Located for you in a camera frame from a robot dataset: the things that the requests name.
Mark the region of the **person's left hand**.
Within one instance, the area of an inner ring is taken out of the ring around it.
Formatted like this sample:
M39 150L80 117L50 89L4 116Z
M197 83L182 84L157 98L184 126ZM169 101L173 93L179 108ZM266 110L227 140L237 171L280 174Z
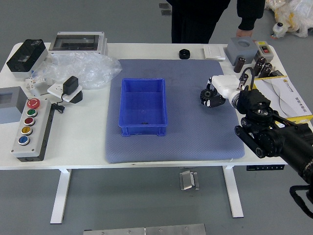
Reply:
M241 29L237 29L236 31L236 37L237 38L241 38L241 37L250 37L252 38L253 35L253 30L241 30Z

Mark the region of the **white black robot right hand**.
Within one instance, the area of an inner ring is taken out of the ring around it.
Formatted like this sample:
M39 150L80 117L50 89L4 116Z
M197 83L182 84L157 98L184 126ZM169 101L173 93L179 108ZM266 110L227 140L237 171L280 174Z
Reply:
M240 91L237 90L239 79L234 75L214 75L208 79L206 88L201 91L201 104L214 108L225 104L228 100L237 108Z

